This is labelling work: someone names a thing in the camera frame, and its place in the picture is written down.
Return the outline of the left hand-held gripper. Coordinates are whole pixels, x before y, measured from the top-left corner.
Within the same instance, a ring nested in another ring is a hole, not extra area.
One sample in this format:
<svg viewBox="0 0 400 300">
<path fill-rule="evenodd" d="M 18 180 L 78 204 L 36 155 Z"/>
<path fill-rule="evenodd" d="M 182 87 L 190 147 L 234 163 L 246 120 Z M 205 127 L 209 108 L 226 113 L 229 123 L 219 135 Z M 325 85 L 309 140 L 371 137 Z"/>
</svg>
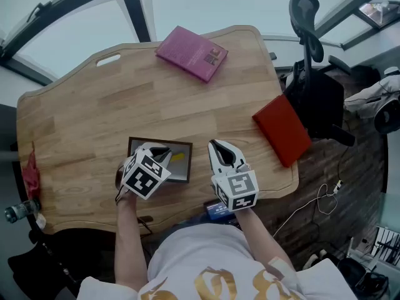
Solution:
<svg viewBox="0 0 400 300">
<path fill-rule="evenodd" d="M 169 147 L 158 142 L 144 142 L 124 161 L 121 184 L 147 200 L 171 175 L 168 165 L 172 158 Z"/>
</svg>

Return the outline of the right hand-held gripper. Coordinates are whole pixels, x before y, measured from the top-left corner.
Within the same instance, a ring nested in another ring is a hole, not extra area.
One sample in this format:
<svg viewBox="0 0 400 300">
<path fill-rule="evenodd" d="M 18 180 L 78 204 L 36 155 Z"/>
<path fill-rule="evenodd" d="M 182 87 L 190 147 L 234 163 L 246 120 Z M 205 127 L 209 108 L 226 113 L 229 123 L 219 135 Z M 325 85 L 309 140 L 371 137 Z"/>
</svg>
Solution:
<svg viewBox="0 0 400 300">
<path fill-rule="evenodd" d="M 242 151 L 230 142 L 217 139 L 210 140 L 207 148 L 216 196 L 230 212 L 255 206 L 259 194 L 256 173 L 246 164 Z M 223 167 L 228 166 L 233 169 L 223 173 Z"/>
</svg>

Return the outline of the person's left hand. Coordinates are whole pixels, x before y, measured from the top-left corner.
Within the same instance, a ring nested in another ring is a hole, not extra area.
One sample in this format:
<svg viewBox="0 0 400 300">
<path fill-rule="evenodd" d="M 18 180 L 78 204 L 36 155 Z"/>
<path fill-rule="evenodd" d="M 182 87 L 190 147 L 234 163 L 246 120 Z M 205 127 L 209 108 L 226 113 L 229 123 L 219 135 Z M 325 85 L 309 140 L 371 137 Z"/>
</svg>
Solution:
<svg viewBox="0 0 400 300">
<path fill-rule="evenodd" d="M 126 187 L 124 187 L 121 184 L 121 181 L 122 181 L 122 178 L 123 178 L 123 172 L 124 172 L 124 165 L 123 165 L 123 163 L 121 163 L 118 166 L 118 169 L 117 169 L 116 175 L 115 175 L 115 187 L 117 189 L 117 194 L 116 194 L 116 197 L 115 197 L 116 205 L 118 205 L 120 200 L 122 198 L 124 198 L 125 195 L 129 192 L 129 189 L 127 189 Z"/>
</svg>

